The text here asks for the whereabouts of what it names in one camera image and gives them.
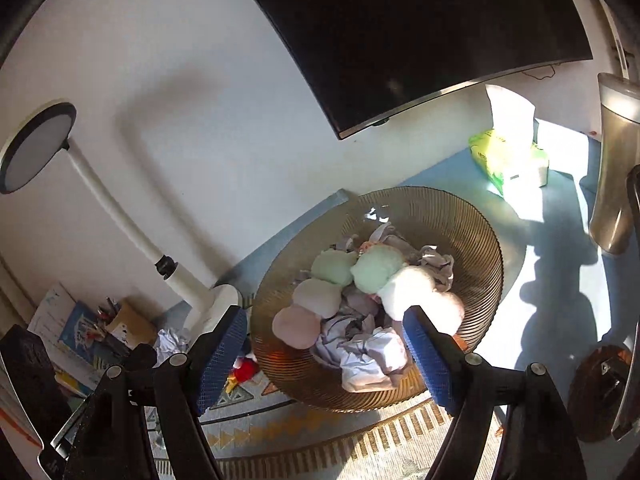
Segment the blue workbook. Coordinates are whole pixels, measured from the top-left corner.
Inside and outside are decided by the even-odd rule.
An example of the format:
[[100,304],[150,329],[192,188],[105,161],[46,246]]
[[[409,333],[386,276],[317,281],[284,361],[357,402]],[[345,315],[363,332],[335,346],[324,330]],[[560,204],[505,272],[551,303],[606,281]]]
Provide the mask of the blue workbook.
[[116,358],[104,344],[98,321],[96,312],[78,301],[70,312],[58,341],[96,370],[106,370],[116,363]]

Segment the amber ribbed glass bowl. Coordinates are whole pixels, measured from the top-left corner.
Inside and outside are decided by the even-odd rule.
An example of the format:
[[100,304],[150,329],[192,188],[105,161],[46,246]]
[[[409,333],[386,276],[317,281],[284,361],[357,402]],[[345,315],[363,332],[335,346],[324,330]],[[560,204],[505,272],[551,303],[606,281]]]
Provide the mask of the amber ribbed glass bowl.
[[252,348],[297,401],[386,408],[425,388],[402,338],[408,305],[471,351],[502,288],[497,235],[472,204],[424,186],[376,191],[314,220],[274,259],[250,318]]

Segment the black monitor screen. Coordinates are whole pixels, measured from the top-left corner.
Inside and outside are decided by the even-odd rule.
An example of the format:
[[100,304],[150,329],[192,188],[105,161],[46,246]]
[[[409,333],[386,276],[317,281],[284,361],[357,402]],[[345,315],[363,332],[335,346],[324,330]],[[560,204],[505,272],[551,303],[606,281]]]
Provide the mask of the black monitor screen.
[[438,96],[591,58],[573,0],[255,0],[339,139]]

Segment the plush duck toy blue hat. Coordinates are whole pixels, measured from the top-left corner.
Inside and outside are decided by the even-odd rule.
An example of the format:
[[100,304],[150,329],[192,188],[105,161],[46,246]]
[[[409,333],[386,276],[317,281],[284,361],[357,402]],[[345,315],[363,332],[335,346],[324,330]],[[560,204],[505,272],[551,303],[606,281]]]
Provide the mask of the plush duck toy blue hat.
[[242,356],[237,358],[232,366],[232,370],[227,377],[226,384],[224,385],[224,392],[227,394],[244,382],[251,380],[259,372],[259,366],[257,362],[250,356]]

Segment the large paper top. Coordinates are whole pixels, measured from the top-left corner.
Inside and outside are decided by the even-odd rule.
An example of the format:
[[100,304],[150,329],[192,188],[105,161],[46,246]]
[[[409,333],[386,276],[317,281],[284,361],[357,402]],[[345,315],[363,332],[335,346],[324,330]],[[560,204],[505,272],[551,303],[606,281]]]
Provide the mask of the large paper top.
[[398,249],[408,264],[420,266],[435,281],[439,292],[449,292],[454,284],[454,257],[441,255],[437,247],[425,245],[420,249],[413,247],[390,223],[381,224],[369,236],[371,243],[380,243]]

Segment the green tissue box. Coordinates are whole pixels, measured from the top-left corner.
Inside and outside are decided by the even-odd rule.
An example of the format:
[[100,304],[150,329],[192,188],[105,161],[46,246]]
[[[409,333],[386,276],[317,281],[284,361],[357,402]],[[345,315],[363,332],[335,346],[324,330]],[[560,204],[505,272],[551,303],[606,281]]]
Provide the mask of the green tissue box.
[[536,142],[535,105],[498,84],[486,84],[492,126],[469,137],[470,154],[503,195],[548,183],[549,159]]

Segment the white workbook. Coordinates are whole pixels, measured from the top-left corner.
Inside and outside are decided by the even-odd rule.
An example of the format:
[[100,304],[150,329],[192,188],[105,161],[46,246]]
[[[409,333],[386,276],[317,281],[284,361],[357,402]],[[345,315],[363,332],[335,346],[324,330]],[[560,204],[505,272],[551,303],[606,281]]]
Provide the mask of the white workbook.
[[75,304],[62,284],[54,284],[40,301],[28,329],[42,340],[57,342]]

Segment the brown cardboard pen holder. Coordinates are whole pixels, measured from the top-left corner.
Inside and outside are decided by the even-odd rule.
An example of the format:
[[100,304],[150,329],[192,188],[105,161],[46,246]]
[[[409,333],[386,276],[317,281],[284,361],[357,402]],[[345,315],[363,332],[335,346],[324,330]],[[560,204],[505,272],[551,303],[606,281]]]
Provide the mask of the brown cardboard pen holder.
[[152,346],[156,341],[157,329],[144,316],[139,314],[127,301],[121,301],[119,310],[111,323],[106,326],[107,333],[134,350],[138,344]]

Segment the patterned woven table mat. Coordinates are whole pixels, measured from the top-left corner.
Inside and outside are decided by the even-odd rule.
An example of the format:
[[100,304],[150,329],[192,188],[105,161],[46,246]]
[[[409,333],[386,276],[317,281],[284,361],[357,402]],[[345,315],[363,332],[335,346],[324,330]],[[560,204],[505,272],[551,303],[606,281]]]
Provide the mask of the patterned woven table mat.
[[423,479],[451,423],[426,392],[334,413],[289,398],[264,373],[223,392],[200,419],[227,479]]

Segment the pastel plush caterpillar toy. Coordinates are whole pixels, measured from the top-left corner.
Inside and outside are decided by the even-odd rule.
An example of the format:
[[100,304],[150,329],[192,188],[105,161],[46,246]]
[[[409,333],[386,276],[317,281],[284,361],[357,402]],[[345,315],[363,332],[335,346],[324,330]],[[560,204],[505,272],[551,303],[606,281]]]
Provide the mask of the pastel plush caterpillar toy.
[[294,288],[292,304],[274,316],[271,329],[289,347],[307,350],[334,316],[372,315],[376,326],[393,327],[399,334],[413,306],[451,336],[465,317],[463,302],[451,289],[439,292],[431,275],[408,264],[398,249],[369,242],[359,252],[328,249],[318,255],[310,277]]

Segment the paper ball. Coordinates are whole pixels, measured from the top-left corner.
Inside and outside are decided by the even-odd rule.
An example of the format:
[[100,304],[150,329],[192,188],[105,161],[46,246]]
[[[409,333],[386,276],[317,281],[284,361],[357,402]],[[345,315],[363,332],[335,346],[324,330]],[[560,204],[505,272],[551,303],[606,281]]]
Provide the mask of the paper ball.
[[372,315],[326,320],[309,351],[320,364],[340,371],[349,393],[393,390],[410,364],[401,336],[393,327],[376,326]]

